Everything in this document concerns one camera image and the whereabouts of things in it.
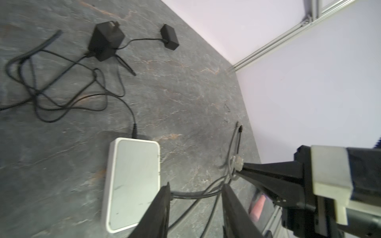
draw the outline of power adapter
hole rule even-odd
[[[160,30],[162,38],[164,40],[164,46],[170,50],[175,50],[179,46],[174,28],[164,24]]]
[[[124,39],[124,34],[117,21],[108,21],[95,25],[88,50],[95,53],[95,58],[104,61],[113,57]]]

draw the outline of cable plug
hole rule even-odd
[[[134,123],[134,127],[132,128],[132,139],[137,139],[138,138],[138,125]]]
[[[239,153],[239,145],[241,144],[241,135],[242,135],[242,131],[243,131],[243,126],[241,125],[241,126],[238,128],[239,138],[238,138],[238,145],[237,145],[237,154]]]
[[[93,52],[93,51],[88,51],[88,52],[86,52],[85,57],[86,57],[86,58],[91,58],[91,57],[94,57],[95,55],[96,55],[95,52]]]
[[[118,27],[120,26],[119,22],[117,22],[117,21],[110,21],[110,22],[111,22],[111,24],[114,25],[114,30],[118,29]]]
[[[117,59],[118,63],[123,66],[128,72],[130,72],[133,76],[136,76],[134,70],[124,61],[119,55],[115,54],[114,57]]]

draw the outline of gray stone surface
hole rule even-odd
[[[164,23],[173,26],[180,46],[133,42],[121,51],[138,74],[122,70],[138,133],[161,146],[161,183],[172,190],[204,189],[225,172],[228,144],[238,120],[244,125],[241,152],[245,161],[259,162],[254,137],[231,65],[159,0],[1,1],[0,65],[40,44],[57,29],[64,34],[49,50],[77,59],[86,51],[94,25],[117,20],[126,37],[159,37]],[[38,85],[68,65],[46,53],[34,58]],[[107,87],[120,92],[113,59],[84,64],[101,68]],[[26,98],[17,83],[0,73],[0,104]],[[64,102],[91,80],[89,71],[74,67],[47,94]],[[85,94],[98,92],[92,87]],[[103,98],[81,105],[100,107]],[[51,118],[55,114],[43,114]],[[132,118],[110,98],[103,112],[73,110],[55,123],[43,123],[32,105],[0,112],[0,237],[125,237],[131,230],[108,234],[100,222],[109,143],[128,137]],[[248,208],[254,188],[239,179],[232,187]],[[192,201],[171,202],[170,223]],[[199,237],[213,198],[204,199],[188,221],[169,237]],[[208,237],[222,237],[221,202]]]

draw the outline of white router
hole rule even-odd
[[[137,226],[160,189],[156,141],[117,138],[110,144],[102,223],[109,233]]]

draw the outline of cable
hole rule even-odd
[[[164,39],[162,39],[162,38],[141,38],[141,39],[133,39],[133,40],[130,40],[129,42],[127,42],[127,44],[126,44],[125,46],[120,47],[120,48],[116,48],[116,49],[117,49],[117,50],[124,49],[124,48],[126,48],[131,42],[133,42],[133,41],[137,41],[137,40],[159,40],[159,41],[161,41],[161,42],[163,42],[163,43],[167,43],[167,41],[164,40]]]
[[[214,182],[212,182],[203,192],[203,194],[206,194],[210,191],[212,191],[214,188],[211,189],[211,187],[213,187],[213,185],[215,185],[217,182],[219,182],[220,180],[224,179],[226,177],[226,175],[216,179]],[[201,201],[201,199],[197,199],[196,201],[193,202],[192,205],[190,205],[190,207],[175,221],[173,222],[169,228],[168,228],[168,232],[170,233],[171,231],[173,231],[176,227],[178,227],[182,221],[185,220],[185,218],[196,208],[196,206],[198,205],[198,203]]]
[[[232,135],[232,139],[231,139],[231,141],[230,141],[230,144],[229,144],[229,149],[228,149],[228,153],[227,153],[227,156],[229,156],[230,155],[230,150],[231,150],[231,147],[232,147],[232,144],[233,144],[233,140],[234,140],[234,137],[235,137],[235,134],[236,134],[236,132],[237,132],[237,128],[238,128],[238,122],[236,123],[236,125],[235,125],[235,128],[234,128],[234,133],[233,133],[233,135]],[[214,188],[212,188],[212,189],[210,189],[215,183],[217,183],[218,181],[220,181],[221,179],[223,179],[223,178],[225,178],[225,181],[224,182],[222,182],[220,185],[218,185],[217,187],[214,187]],[[213,191],[214,189],[221,189],[221,185],[223,185],[225,182],[226,182],[226,179],[228,178],[228,173],[226,173],[226,175],[224,175],[224,176],[222,176],[222,177],[220,177],[220,178],[218,178],[217,180],[215,180],[212,184],[210,184],[209,185],[209,187],[207,187],[205,190],[204,190],[204,192],[202,193],[202,194],[206,194],[206,193],[209,193],[209,192],[211,192],[211,191]],[[174,229],[176,228],[176,227],[178,227],[184,220],[185,220],[185,218],[186,217],[188,217],[189,216],[189,214],[192,212],[192,211],[194,211],[194,209],[196,208],[196,206],[199,204],[199,202],[201,201],[201,199],[197,199],[196,201],[194,201],[193,202],[193,204],[192,205],[190,205],[189,206],[189,208],[175,221],[175,222],[173,222],[170,226],[169,226],[169,228],[168,228],[168,233],[171,233],[172,231],[174,231]],[[207,231],[208,231],[208,228],[209,228],[209,225],[207,225],[206,227],[205,227],[205,229],[206,229],[206,231],[204,230],[204,232],[206,233]]]
[[[130,72],[133,76],[136,76],[136,73],[134,70],[124,61],[119,55],[115,54],[114,57],[116,58],[117,62],[120,63],[121,66],[123,66],[128,72]]]
[[[123,90],[123,93],[121,95],[115,94],[115,93],[109,91],[106,88],[106,79],[105,79],[105,76],[104,76],[104,74],[103,74],[101,69],[98,69],[98,68],[91,69],[91,68],[87,67],[86,65],[83,65],[83,64],[80,63],[80,61],[82,61],[83,59],[92,57],[94,55],[93,52],[87,52],[86,54],[81,56],[78,60],[74,61],[74,60],[68,59],[68,58],[66,58],[64,56],[61,56],[61,55],[59,55],[57,53],[54,53],[52,51],[45,50],[45,48],[47,46],[49,46],[50,44],[52,44],[61,34],[62,34],[61,30],[57,31],[52,37],[50,37],[49,39],[44,41],[42,44],[40,44],[36,48],[28,51],[25,54],[22,54],[20,56],[14,57],[13,59],[11,59],[11,60],[9,60],[7,62],[6,66],[5,66],[5,72],[6,72],[6,74],[12,80],[14,80],[15,82],[17,82],[17,83],[19,83],[19,84],[24,86],[25,90],[29,94],[29,98],[27,98],[25,100],[22,100],[22,101],[20,101],[18,103],[12,104],[12,105],[7,105],[7,106],[4,106],[4,107],[0,107],[0,111],[1,110],[6,110],[6,109],[10,109],[10,108],[14,108],[14,107],[18,107],[18,106],[24,105],[24,104],[26,104],[28,102],[32,102],[33,108],[34,108],[34,113],[35,113],[36,117],[39,120],[43,121],[43,122],[53,123],[53,122],[56,122],[56,121],[60,120],[61,118],[63,118],[72,109],[82,109],[82,110],[89,110],[89,111],[96,111],[96,112],[103,111],[108,106],[108,99],[107,99],[107,97],[111,96],[111,97],[117,98],[118,100],[123,102],[123,104],[127,107],[129,112],[131,113],[132,118],[133,118],[133,122],[134,122],[133,130],[132,130],[132,138],[136,138],[137,137],[137,124],[136,124],[135,115],[134,115],[132,109],[130,108],[130,106],[124,100],[121,99],[121,97],[123,97],[126,94],[126,91],[125,91],[122,79],[120,77],[120,72],[119,72],[118,65],[116,64],[116,70],[117,70],[117,75],[118,75],[119,83],[120,83],[121,88]],[[65,60],[71,62],[71,64],[63,72],[61,72],[57,77],[55,77],[49,83],[47,83],[45,86],[43,86],[42,89],[38,89],[38,87],[37,87],[37,77],[36,77],[36,74],[35,74],[34,64],[33,64],[33,61],[32,61],[32,56],[37,54],[37,53],[39,53],[39,52],[49,53],[49,54],[55,55],[57,57],[60,57],[62,59],[65,59]],[[29,64],[29,68],[30,68],[30,71],[31,71],[31,74],[32,74],[32,86],[29,85],[26,82],[25,77],[23,75],[23,67],[24,67],[24,65],[26,63]],[[17,64],[17,76],[12,75],[12,73],[11,73],[11,67],[13,65],[15,65],[15,64]],[[93,76],[93,80],[91,82],[89,82],[88,84],[86,84],[82,89],[80,89],[66,103],[59,104],[56,101],[54,101],[51,97],[47,96],[44,92],[48,88],[50,88],[55,82],[57,82],[60,78],[62,78],[63,75],[65,75],[75,65],[80,65],[80,66],[90,70],[91,73],[92,73],[92,76]],[[99,82],[99,80],[98,80],[98,74],[100,74],[100,76],[102,78],[102,83]],[[96,83],[97,85],[99,85],[102,88],[103,93],[91,94],[91,95],[87,95],[87,96],[79,98],[80,95],[87,88],[89,88],[91,85],[93,85],[94,83]],[[46,107],[40,105],[40,102],[39,102],[39,97],[40,96],[45,97],[48,101],[50,101],[56,107],[54,107],[54,108],[46,108]],[[95,97],[95,96],[105,96],[105,103],[104,103],[104,106],[102,108],[100,108],[100,109],[92,109],[92,108],[87,108],[87,107],[75,106],[78,102],[80,102],[80,101],[82,101],[82,100],[84,100],[86,98]],[[59,115],[58,117],[56,117],[55,119],[45,119],[45,118],[43,118],[40,115],[40,111],[41,110],[42,111],[61,111],[61,110],[63,110],[64,112],[61,115]]]
[[[205,228],[204,228],[204,231],[202,232],[200,238],[204,238],[206,236],[206,234],[208,233],[208,230],[209,230],[209,226],[213,220],[213,217],[214,217],[214,214],[215,214],[215,211],[216,211],[216,208],[217,208],[217,203],[218,203],[218,200],[219,198],[221,197],[221,193],[217,195],[216,197],[216,200],[214,202],[214,205],[212,207],[212,211],[210,213],[210,216],[209,216],[209,219],[208,219],[208,222],[207,224],[205,225]]]
[[[239,145],[240,145],[240,143],[241,143],[241,134],[242,134],[242,131],[243,131],[243,127],[242,127],[242,125],[239,127],[239,129],[238,129],[238,133],[239,133],[239,139],[238,139],[238,146],[237,146],[237,154],[238,154],[238,152],[239,152]]]
[[[230,151],[231,151],[231,148],[232,148],[232,145],[233,145],[234,137],[235,137],[235,134],[236,134],[237,129],[238,129],[238,124],[239,124],[239,122],[237,121],[236,124],[235,124],[235,128],[234,128],[234,133],[233,133],[232,139],[230,140],[229,150],[227,151],[227,155],[226,155],[226,163],[227,163],[227,168],[228,168],[228,175],[229,175],[230,178],[233,178],[234,169],[231,168],[231,165],[230,165],[230,159],[231,158],[229,158],[229,156],[230,156]]]
[[[213,193],[208,193],[208,194],[199,194],[199,195],[183,195],[179,193],[172,192],[172,198],[177,198],[177,199],[201,199],[201,198],[210,198],[212,196],[216,196],[219,194],[221,190],[218,190]]]
[[[229,175],[229,177],[231,178],[231,179],[233,179],[234,177],[233,177],[233,174],[234,174],[234,168],[233,168],[233,165],[234,165],[234,163],[235,163],[235,155],[233,155],[232,157],[231,157],[231,162],[229,161],[227,164],[228,164],[228,168],[229,168],[229,173],[228,173],[228,175]]]

